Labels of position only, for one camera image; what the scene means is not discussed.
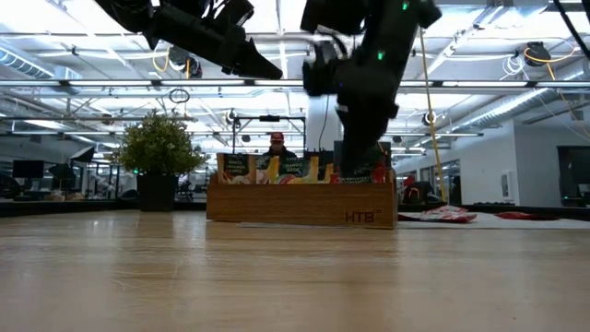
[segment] wooden table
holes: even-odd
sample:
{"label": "wooden table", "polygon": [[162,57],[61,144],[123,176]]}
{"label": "wooden table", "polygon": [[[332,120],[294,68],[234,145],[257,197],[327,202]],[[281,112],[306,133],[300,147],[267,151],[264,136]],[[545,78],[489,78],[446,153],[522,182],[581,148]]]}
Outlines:
{"label": "wooden table", "polygon": [[587,331],[590,231],[0,220],[0,331]]}

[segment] wooden crate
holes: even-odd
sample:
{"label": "wooden crate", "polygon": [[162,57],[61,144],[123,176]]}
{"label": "wooden crate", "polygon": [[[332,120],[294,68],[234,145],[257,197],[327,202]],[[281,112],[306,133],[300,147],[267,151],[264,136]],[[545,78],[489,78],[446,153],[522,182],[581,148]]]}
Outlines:
{"label": "wooden crate", "polygon": [[393,229],[395,198],[391,183],[233,185],[212,181],[206,216],[215,221]]}

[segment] person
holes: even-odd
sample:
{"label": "person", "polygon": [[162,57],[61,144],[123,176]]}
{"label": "person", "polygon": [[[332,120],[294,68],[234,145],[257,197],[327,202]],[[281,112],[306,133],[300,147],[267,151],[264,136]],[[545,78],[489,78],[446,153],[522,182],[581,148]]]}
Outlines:
{"label": "person", "polygon": [[265,156],[279,156],[280,158],[297,158],[295,153],[285,148],[285,136],[283,133],[272,133],[270,136],[270,148]]}

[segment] ceiling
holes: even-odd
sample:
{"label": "ceiling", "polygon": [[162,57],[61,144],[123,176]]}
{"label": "ceiling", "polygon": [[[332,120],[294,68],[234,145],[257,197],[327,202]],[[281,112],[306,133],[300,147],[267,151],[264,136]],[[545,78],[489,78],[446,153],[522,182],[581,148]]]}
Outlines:
{"label": "ceiling", "polygon": [[[305,1],[294,0],[250,0],[255,7],[254,16],[244,27],[257,45],[259,52],[276,66],[281,67],[284,79],[300,79],[301,65],[313,56],[310,39],[299,30]],[[519,60],[510,57],[516,50],[522,52],[527,42],[544,42],[553,58],[569,57],[554,65],[559,73],[564,66],[580,61],[582,54],[574,49],[571,33],[561,20],[559,13],[544,10],[543,6],[512,8],[485,27],[472,31],[472,23],[484,11],[484,6],[467,5],[482,1],[467,1],[464,5],[442,7],[443,17],[425,31],[424,41],[426,66],[430,79],[435,80],[511,80],[547,79],[544,68],[521,67]],[[570,12],[572,22],[584,36],[590,31],[584,12]],[[184,78],[183,74],[165,66],[168,44],[161,42],[156,51],[149,49],[141,35],[124,30],[108,17],[92,0],[28,0],[12,2],[0,11],[0,42],[31,56],[44,65],[61,65],[79,73],[84,79],[158,79]],[[361,41],[343,37],[349,48]],[[453,43],[454,49],[448,52]],[[439,61],[443,51],[446,56]],[[407,63],[404,79],[421,79],[424,73],[422,50],[419,39],[415,43],[416,56]],[[220,68],[202,60],[203,79],[225,79]],[[19,72],[0,65],[2,79],[30,79]],[[35,102],[28,104],[29,112],[20,109],[3,109],[5,116],[56,116],[69,111],[75,117],[97,117],[104,114],[113,116],[141,117],[152,110],[185,114],[198,121],[189,128],[198,132],[223,132],[230,130],[225,122],[229,110],[242,116],[276,114],[284,116],[305,116],[309,99],[301,88],[276,86],[272,89],[257,87],[191,87],[186,88],[191,99],[175,104],[168,98],[170,89],[145,88],[83,88],[68,101],[55,95],[51,89],[12,88],[4,89],[8,101],[15,98]],[[109,97],[112,93],[127,93],[126,98]],[[433,110],[442,119],[439,125],[458,121],[480,108],[497,100],[502,93],[456,90],[453,93],[438,91],[431,95]],[[400,93],[396,97],[400,112],[389,124],[389,132],[419,132],[425,127],[421,115],[428,111],[428,100],[424,91]],[[17,130],[57,130],[50,122],[17,123]],[[105,125],[97,121],[62,122],[67,128],[88,131],[117,131],[129,122]],[[252,122],[243,132],[286,131],[296,132],[296,124]],[[86,140],[93,136],[82,136]],[[228,148],[230,137],[196,136],[195,143],[210,151]],[[267,136],[254,136],[243,146],[267,146]],[[302,147],[301,136],[289,136],[288,147]]]}

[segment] ductwork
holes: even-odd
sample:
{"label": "ductwork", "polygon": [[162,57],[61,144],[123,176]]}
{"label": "ductwork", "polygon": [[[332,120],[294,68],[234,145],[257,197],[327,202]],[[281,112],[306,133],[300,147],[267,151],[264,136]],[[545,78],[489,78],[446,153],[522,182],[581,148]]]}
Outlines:
{"label": "ductwork", "polygon": [[45,64],[31,55],[0,41],[0,65],[37,79],[81,79],[82,76],[62,65]]}
{"label": "ductwork", "polygon": [[[586,59],[567,66],[556,75],[556,80],[589,79],[590,61]],[[454,124],[451,131],[467,130],[473,126],[488,127],[490,125],[497,125],[522,113],[541,107],[543,103],[549,104],[554,102],[558,98],[560,98],[560,94],[557,90],[550,88],[532,89],[520,95],[503,97],[472,113],[468,116],[468,119],[464,118],[458,124]]]}

